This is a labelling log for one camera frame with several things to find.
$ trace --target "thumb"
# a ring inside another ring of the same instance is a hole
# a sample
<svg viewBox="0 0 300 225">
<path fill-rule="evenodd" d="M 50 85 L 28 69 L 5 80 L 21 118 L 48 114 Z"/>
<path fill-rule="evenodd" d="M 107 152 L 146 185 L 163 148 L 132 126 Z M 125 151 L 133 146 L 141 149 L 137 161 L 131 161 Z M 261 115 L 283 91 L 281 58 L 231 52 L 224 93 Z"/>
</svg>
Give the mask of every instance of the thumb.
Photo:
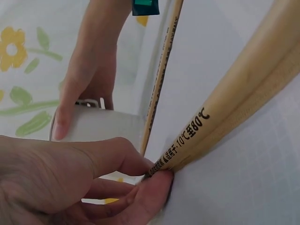
<svg viewBox="0 0 300 225">
<path fill-rule="evenodd" d="M 82 72 L 83 70 L 78 69 L 78 66 L 71 68 L 69 65 L 60 92 L 60 104 L 55 114 L 53 127 L 55 140 L 61 140 L 67 135 L 72 121 L 74 105 L 92 79 L 93 73 L 91 71 Z"/>
</svg>

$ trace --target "wrist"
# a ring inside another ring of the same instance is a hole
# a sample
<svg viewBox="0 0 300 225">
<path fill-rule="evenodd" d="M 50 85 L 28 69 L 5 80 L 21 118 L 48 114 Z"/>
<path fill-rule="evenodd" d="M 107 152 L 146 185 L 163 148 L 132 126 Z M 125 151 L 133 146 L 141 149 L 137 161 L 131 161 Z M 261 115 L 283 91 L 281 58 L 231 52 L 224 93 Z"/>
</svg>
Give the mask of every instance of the wrist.
<svg viewBox="0 0 300 225">
<path fill-rule="evenodd" d="M 131 0 L 90 0 L 77 42 L 116 45 L 131 8 Z"/>
</svg>

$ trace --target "green leaf pattern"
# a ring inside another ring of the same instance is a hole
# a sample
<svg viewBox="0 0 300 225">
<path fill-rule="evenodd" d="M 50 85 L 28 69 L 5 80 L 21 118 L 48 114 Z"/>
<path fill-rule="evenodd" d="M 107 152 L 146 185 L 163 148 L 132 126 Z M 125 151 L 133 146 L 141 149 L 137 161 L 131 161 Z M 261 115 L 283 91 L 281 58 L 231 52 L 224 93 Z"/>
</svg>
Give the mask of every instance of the green leaf pattern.
<svg viewBox="0 0 300 225">
<path fill-rule="evenodd" d="M 31 73 L 36 67 L 38 67 L 38 65 L 39 65 L 39 58 L 34 58 L 34 60 L 32 60 L 26 67 L 24 73 L 26 74 Z"/>
<path fill-rule="evenodd" d="M 32 102 L 31 94 L 21 87 L 13 87 L 9 97 L 17 105 L 28 105 Z"/>
<path fill-rule="evenodd" d="M 34 54 L 42 54 L 49 58 L 52 58 L 56 61 L 62 61 L 63 57 L 55 52 L 49 51 L 50 48 L 50 38 L 49 35 L 44 31 L 43 28 L 37 27 L 37 40 L 41 47 L 40 48 L 27 48 L 27 52 L 34 53 Z M 39 58 L 35 58 L 32 60 L 29 65 L 26 67 L 24 73 L 29 74 L 33 70 L 35 70 L 39 65 Z"/>
<path fill-rule="evenodd" d="M 17 104 L 16 107 L 0 110 L 0 116 L 15 116 L 23 113 L 34 112 L 45 108 L 55 107 L 59 100 L 33 102 L 32 95 L 22 87 L 14 86 L 10 91 L 10 99 Z M 21 125 L 15 132 L 17 137 L 25 137 L 46 127 L 52 116 L 43 110 L 37 113 L 31 120 Z"/>
<path fill-rule="evenodd" d="M 27 52 L 34 54 L 42 54 L 56 61 L 62 61 L 63 57 L 55 52 L 49 51 L 50 38 L 48 34 L 41 28 L 37 27 L 37 40 L 40 48 L 26 48 Z M 24 73 L 30 74 L 40 64 L 40 59 L 35 57 L 25 68 Z M 33 102 L 32 95 L 22 87 L 13 87 L 9 94 L 10 99 L 17 105 L 15 107 L 0 110 L 0 116 L 16 116 L 23 113 L 40 111 L 42 109 L 56 107 L 58 100 L 50 100 L 43 102 Z M 51 122 L 52 116 L 43 110 L 38 112 L 31 120 L 21 125 L 15 132 L 18 137 L 25 137 L 45 128 Z"/>
<path fill-rule="evenodd" d="M 49 47 L 50 47 L 49 36 L 41 27 L 37 27 L 37 39 L 38 39 L 39 45 L 44 50 L 46 50 L 46 51 L 49 50 Z"/>
<path fill-rule="evenodd" d="M 46 111 L 39 112 L 31 120 L 20 126 L 16 130 L 15 135 L 17 137 L 24 137 L 37 132 L 47 126 L 50 123 L 51 118 L 51 115 Z"/>
</svg>

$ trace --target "white mug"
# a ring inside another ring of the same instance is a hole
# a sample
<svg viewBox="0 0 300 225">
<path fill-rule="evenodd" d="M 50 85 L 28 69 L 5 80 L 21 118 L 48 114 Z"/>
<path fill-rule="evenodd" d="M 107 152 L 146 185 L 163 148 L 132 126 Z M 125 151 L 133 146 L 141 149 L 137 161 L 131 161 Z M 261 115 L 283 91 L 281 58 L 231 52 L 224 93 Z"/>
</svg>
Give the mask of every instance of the white mug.
<svg viewBox="0 0 300 225">
<path fill-rule="evenodd" d="M 49 134 L 52 138 L 55 116 Z M 93 142 L 124 137 L 139 150 L 143 135 L 144 120 L 140 116 L 131 115 L 98 107 L 97 101 L 78 101 L 74 108 L 72 123 L 68 134 L 60 142 Z M 124 182 L 136 183 L 138 177 L 130 177 L 120 172 L 114 172 L 105 176 L 106 179 L 117 180 L 122 178 Z"/>
</svg>

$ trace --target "wooden stick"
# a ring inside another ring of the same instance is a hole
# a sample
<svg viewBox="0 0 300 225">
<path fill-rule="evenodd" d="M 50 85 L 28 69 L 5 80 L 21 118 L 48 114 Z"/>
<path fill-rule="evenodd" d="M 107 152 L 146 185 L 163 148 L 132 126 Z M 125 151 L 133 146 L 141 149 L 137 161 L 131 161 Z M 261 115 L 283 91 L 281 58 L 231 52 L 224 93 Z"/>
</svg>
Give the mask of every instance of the wooden stick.
<svg viewBox="0 0 300 225">
<path fill-rule="evenodd" d="M 173 170 L 176 172 L 187 164 L 204 157 L 225 135 L 243 123 L 273 96 L 279 93 L 300 73 L 300 40 L 276 66 L 275 70 L 254 90 L 251 95 L 221 123 L 212 133 L 199 142 L 190 154 L 184 155 Z"/>
<path fill-rule="evenodd" d="M 194 160 L 201 151 L 195 147 L 234 114 L 299 40 L 300 1 L 275 1 L 226 75 L 146 176 Z"/>
<path fill-rule="evenodd" d="M 152 129 L 156 107 L 158 105 L 158 100 L 160 96 L 160 91 L 163 85 L 164 77 L 165 77 L 165 70 L 168 63 L 168 59 L 170 56 L 170 52 L 172 49 L 172 44 L 174 40 L 175 31 L 177 28 L 180 11 L 182 8 L 183 0 L 176 0 L 173 8 L 172 17 L 170 19 L 170 24 L 167 29 L 167 33 L 164 40 L 163 51 L 160 56 L 157 75 L 155 79 L 154 88 L 152 91 L 150 106 L 147 114 L 145 130 L 142 138 L 142 145 L 141 145 L 141 154 L 144 155 L 146 151 L 146 147 L 148 144 L 150 132 Z"/>
</svg>

